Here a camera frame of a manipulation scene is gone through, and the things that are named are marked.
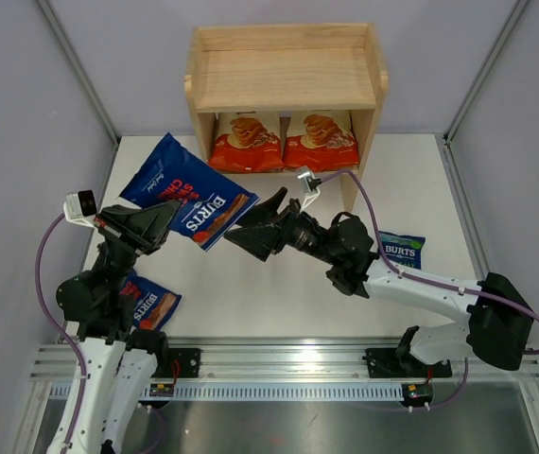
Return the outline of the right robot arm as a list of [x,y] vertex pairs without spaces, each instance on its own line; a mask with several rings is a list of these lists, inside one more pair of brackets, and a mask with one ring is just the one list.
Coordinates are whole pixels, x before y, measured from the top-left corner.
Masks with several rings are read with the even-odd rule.
[[410,275],[374,251],[374,240],[358,216],[340,212],[324,228],[295,199],[281,209],[286,193],[281,188],[253,208],[225,238],[262,261],[291,247],[328,264],[328,280],[346,296],[395,302],[448,320],[434,327],[414,325],[394,347],[367,349],[364,360],[371,377],[450,377],[451,361],[465,358],[504,371],[519,369],[533,318],[506,277],[489,273],[476,282]]

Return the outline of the cassava chips bag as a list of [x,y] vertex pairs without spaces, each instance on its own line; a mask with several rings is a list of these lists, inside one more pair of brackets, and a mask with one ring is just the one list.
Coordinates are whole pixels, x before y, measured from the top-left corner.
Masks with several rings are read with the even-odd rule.
[[294,112],[287,128],[283,162],[286,168],[306,166],[313,172],[357,166],[359,155],[350,112]]
[[280,117],[276,112],[221,113],[208,165],[232,173],[284,169]]

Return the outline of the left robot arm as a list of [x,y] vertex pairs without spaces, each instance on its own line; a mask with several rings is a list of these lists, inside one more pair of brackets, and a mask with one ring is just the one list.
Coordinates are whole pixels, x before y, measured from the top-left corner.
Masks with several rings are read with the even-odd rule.
[[70,194],[62,219],[97,230],[104,238],[87,271],[67,279],[56,301],[76,336],[64,338],[77,366],[50,453],[119,453],[141,394],[153,376],[170,367],[166,335],[133,326],[135,301],[122,293],[142,255],[165,243],[179,201],[149,208],[112,205],[98,210],[89,191]]

